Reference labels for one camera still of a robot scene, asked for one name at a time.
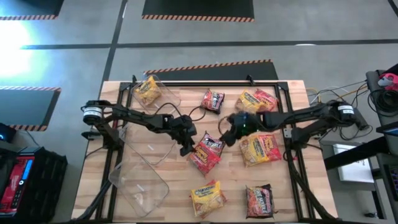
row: pink object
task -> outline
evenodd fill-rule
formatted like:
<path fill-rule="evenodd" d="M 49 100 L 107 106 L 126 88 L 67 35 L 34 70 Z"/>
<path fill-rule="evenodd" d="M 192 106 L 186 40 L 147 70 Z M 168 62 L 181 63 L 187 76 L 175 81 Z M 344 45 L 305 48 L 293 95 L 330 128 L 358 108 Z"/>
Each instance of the pink object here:
<path fill-rule="evenodd" d="M 379 86 L 384 87 L 386 90 L 396 90 L 398 91 L 398 75 L 393 73 L 382 74 L 378 81 Z"/>

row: orange and black stripe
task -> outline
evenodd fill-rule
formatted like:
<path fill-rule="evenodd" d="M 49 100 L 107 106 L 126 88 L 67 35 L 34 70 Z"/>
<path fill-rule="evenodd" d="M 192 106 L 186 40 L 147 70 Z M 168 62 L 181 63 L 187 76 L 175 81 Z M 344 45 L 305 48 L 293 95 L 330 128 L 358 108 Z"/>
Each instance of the orange and black stripe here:
<path fill-rule="evenodd" d="M 57 17 L 55 15 L 0 16 L 0 21 L 51 20 Z"/>
<path fill-rule="evenodd" d="M 0 90 L 61 91 L 60 87 L 0 86 Z"/>
<path fill-rule="evenodd" d="M 144 71 L 144 74 L 153 74 L 153 73 L 160 73 L 160 72 L 174 72 L 174 71 L 181 71 L 181 70 L 191 70 L 191 69 L 198 69 L 198 68 L 214 68 L 214 67 L 224 67 L 224 66 L 233 66 L 233 65 L 246 65 L 246 64 L 253 64 L 253 63 L 265 63 L 265 62 L 272 62 L 271 59 L 263 59 L 263 60 L 251 60 L 251 61 L 243 61 L 243 62 L 230 62 L 230 63 L 217 63 L 212 65 L 196 65 L 196 66 L 189 66 L 189 67 L 180 67 L 180 68 L 165 68 L 165 69 L 157 69 L 157 70 L 147 70 Z"/>
<path fill-rule="evenodd" d="M 250 17 L 231 16 L 173 16 L 173 15 L 143 15 L 142 19 L 184 20 L 184 21 L 215 21 L 215 22 L 254 22 Z"/>
<path fill-rule="evenodd" d="M 45 131 L 47 129 L 47 125 L 12 124 L 12 125 L 9 125 L 9 127 L 14 128 L 15 130 L 25 130 L 25 131 Z"/>

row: wooden tabletop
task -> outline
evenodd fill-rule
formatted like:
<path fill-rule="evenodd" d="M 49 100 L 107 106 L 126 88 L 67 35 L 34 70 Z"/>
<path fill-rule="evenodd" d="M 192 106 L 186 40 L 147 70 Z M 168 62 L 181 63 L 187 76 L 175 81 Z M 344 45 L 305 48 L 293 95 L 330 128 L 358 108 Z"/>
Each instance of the wooden tabletop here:
<path fill-rule="evenodd" d="M 290 97 L 294 110 L 306 108 L 309 106 L 304 82 L 301 80 L 289 80 Z M 120 82 L 104 82 L 100 98 L 112 103 L 116 102 Z M 260 87 L 262 90 L 274 95 L 271 87 Z M 181 99 L 179 106 L 182 114 L 189 112 L 198 106 L 203 98 L 207 88 L 205 87 L 170 87 L 172 93 Z M 218 121 L 231 113 L 236 112 L 234 104 L 243 90 L 254 92 L 254 87 L 212 87 L 211 90 L 225 93 L 225 100 L 221 108 L 221 114 L 216 115 L 207 113 L 206 116 L 195 122 L 198 134 L 193 138 L 198 142 L 207 131 L 212 136 L 220 136 L 217 123 Z M 287 110 L 284 95 L 282 95 L 282 104 Z M 136 110 L 142 109 L 141 106 L 133 100 L 132 107 Z M 202 115 L 201 110 L 196 110 L 192 117 L 199 118 Z M 299 127 L 307 126 L 309 122 L 298 124 Z M 273 133 L 277 139 L 280 152 L 283 153 L 284 142 L 281 131 Z M 144 153 L 141 144 L 147 144 L 146 139 L 152 139 L 148 131 L 136 131 L 134 135 L 127 132 L 126 142 L 133 145 L 135 150 Z M 95 140 L 89 143 L 87 153 L 99 148 L 102 140 Z M 136 160 L 140 157 L 129 146 L 125 147 L 124 160 Z M 158 161 L 162 155 L 147 150 L 144 157 L 151 162 Z M 331 193 L 325 165 L 323 163 L 322 153 L 315 148 L 308 147 L 303 150 L 305 167 L 308 175 L 308 181 L 312 192 L 320 203 L 328 210 L 330 214 L 337 217 L 337 211 L 333 196 Z M 92 202 L 98 193 L 103 175 L 103 167 L 106 158 L 106 150 L 100 150 L 86 159 L 83 172 L 80 179 L 79 189 L 76 196 L 75 206 L 72 218 L 81 215 L 87 206 Z M 200 218 L 194 217 L 192 201 L 189 198 L 190 190 L 204 186 L 209 181 L 220 180 L 227 203 L 210 215 L 204 221 L 209 222 L 295 222 L 295 205 L 290 184 L 290 175 L 287 162 L 284 160 L 266 162 L 252 167 L 245 168 L 238 144 L 233 147 L 226 147 L 221 155 L 221 162 L 215 166 L 210 173 L 204 177 L 196 167 L 187 161 L 186 157 L 179 156 L 178 149 L 173 149 L 171 153 L 159 164 L 153 166 L 156 173 L 169 186 L 169 193 L 159 208 L 156 208 L 145 218 L 137 218 L 134 209 L 127 202 L 123 194 L 118 191 L 116 199 L 114 221 L 115 222 L 200 222 Z M 246 219 L 246 186 L 260 186 L 271 184 L 274 196 L 275 211 L 274 219 L 268 218 L 258 220 L 253 218 Z M 304 217 L 308 217 L 304 194 L 300 192 Z M 107 203 L 104 206 L 104 213 L 108 210 Z"/>

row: gray floor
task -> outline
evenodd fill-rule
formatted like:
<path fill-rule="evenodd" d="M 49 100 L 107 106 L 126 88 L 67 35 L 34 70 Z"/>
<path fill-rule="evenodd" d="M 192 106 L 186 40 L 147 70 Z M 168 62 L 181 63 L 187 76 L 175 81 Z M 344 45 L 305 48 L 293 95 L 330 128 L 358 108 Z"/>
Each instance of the gray floor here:
<path fill-rule="evenodd" d="M 67 155 L 70 163 L 55 222 L 68 220 L 72 213 L 87 145 L 80 136 L 88 127 L 81 121 L 79 108 L 98 97 L 109 49 L 17 48 L 27 44 L 110 44 L 121 3 L 65 0 L 55 21 L 0 21 L 0 85 L 62 87 L 48 130 L 33 133 L 47 149 Z M 398 17 L 387 0 L 255 0 L 256 22 L 252 24 L 141 20 L 143 4 L 143 0 L 128 1 L 119 43 L 398 38 Z M 281 80 L 304 80 L 306 87 L 321 90 L 365 80 L 368 70 L 392 66 L 397 63 L 397 50 L 398 44 L 117 49 L 109 79 L 130 80 L 133 74 L 141 77 L 144 70 L 158 68 L 270 58 Z M 333 98 L 322 96 L 323 101 Z M 366 96 L 359 99 L 359 110 L 369 124 L 379 126 Z M 377 136 L 371 133 L 356 141 Z M 331 133 L 325 139 L 337 141 L 339 137 Z M 32 144 L 23 133 L 16 142 Z M 332 186 L 336 181 L 330 180 Z M 389 220 L 385 222 L 362 216 L 374 211 L 370 192 L 333 189 L 333 196 L 344 220 L 394 223 L 391 211 L 387 211 Z"/>

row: yellow noodle package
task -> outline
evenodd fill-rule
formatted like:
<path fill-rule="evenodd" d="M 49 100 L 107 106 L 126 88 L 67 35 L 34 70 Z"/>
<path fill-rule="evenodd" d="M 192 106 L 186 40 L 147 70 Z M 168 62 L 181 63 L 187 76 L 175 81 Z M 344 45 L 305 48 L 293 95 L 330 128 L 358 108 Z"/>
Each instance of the yellow noodle package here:
<path fill-rule="evenodd" d="M 246 167 L 270 161 L 267 156 L 266 147 L 262 144 L 260 136 L 251 135 L 240 141 L 239 146 Z"/>
<path fill-rule="evenodd" d="M 219 181 L 211 181 L 206 186 L 191 190 L 195 217 L 205 218 L 212 211 L 224 206 L 226 198 L 221 191 Z"/>
<path fill-rule="evenodd" d="M 267 105 L 254 97 L 247 90 L 244 90 L 235 103 L 235 107 L 240 111 L 256 113 L 259 111 L 264 111 L 267 108 Z"/>
<path fill-rule="evenodd" d="M 139 88 L 135 89 L 138 97 L 146 106 L 161 96 L 160 88 L 156 85 L 154 77 L 149 77 Z"/>

